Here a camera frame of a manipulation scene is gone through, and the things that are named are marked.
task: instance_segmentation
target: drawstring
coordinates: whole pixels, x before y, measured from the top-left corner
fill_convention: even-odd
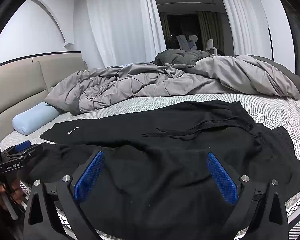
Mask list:
[[[239,127],[243,130],[245,130],[246,132],[250,132],[249,130],[247,130],[245,127],[241,126],[241,125],[233,125],[233,124],[211,124],[207,127],[204,128],[200,128],[200,129],[196,129],[198,126],[202,125],[203,123],[206,122],[225,122],[225,121],[229,121],[232,119],[237,119],[239,118],[238,116],[234,116],[234,117],[230,117],[227,119],[223,119],[223,120],[204,120],[199,122],[198,124],[196,124],[194,127],[185,130],[185,131],[178,131],[178,130],[162,130],[160,128],[157,128],[157,130],[159,130],[161,133],[146,133],[146,134],[142,134],[142,136],[144,137],[171,137],[171,138],[176,138],[176,137],[181,137],[181,136],[187,136],[187,135],[191,135],[194,133],[198,133],[200,131],[204,131],[204,130],[208,130],[214,127]]]

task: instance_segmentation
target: green curtain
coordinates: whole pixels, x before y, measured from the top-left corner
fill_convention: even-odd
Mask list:
[[[169,23],[166,13],[159,13],[161,26],[163,30],[163,36],[170,37],[170,29],[169,29]]]
[[[221,17],[216,12],[197,11],[202,45],[205,50],[208,40],[213,39],[213,46],[223,51],[223,29]]]

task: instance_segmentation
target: light blue pillow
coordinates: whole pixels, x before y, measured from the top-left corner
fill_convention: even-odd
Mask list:
[[[37,104],[31,109],[16,115],[12,119],[13,128],[24,135],[29,135],[48,122],[55,119],[60,112],[45,102]]]

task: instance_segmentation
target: blue gripper pad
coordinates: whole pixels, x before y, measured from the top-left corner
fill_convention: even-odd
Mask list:
[[[74,187],[74,199],[77,202],[81,203],[86,200],[97,178],[99,177],[104,164],[104,153],[98,152]]]
[[[19,152],[22,152],[23,150],[29,148],[31,146],[31,142],[30,141],[25,141],[23,143],[20,143],[18,145],[16,145],[14,147],[14,150],[19,153]]]
[[[217,158],[213,155],[213,153],[208,153],[206,162],[207,162],[207,168],[211,176],[213,177],[214,181],[216,182],[224,199],[228,203],[235,205],[238,201],[236,184],[230,178],[228,173],[225,171],[225,169],[222,167],[222,165],[217,160]]]

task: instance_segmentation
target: hand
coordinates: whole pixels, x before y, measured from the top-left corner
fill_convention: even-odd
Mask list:
[[[14,190],[14,192],[11,194],[12,197],[18,204],[20,204],[22,202],[22,195],[23,195],[23,191],[20,187],[20,179],[16,179],[11,184],[11,188]],[[4,192],[4,188],[2,187],[2,185],[0,185],[0,193],[3,193],[3,192]],[[4,204],[4,202],[1,198],[1,195],[0,195],[0,205],[3,207],[4,210],[7,210],[7,207]]]

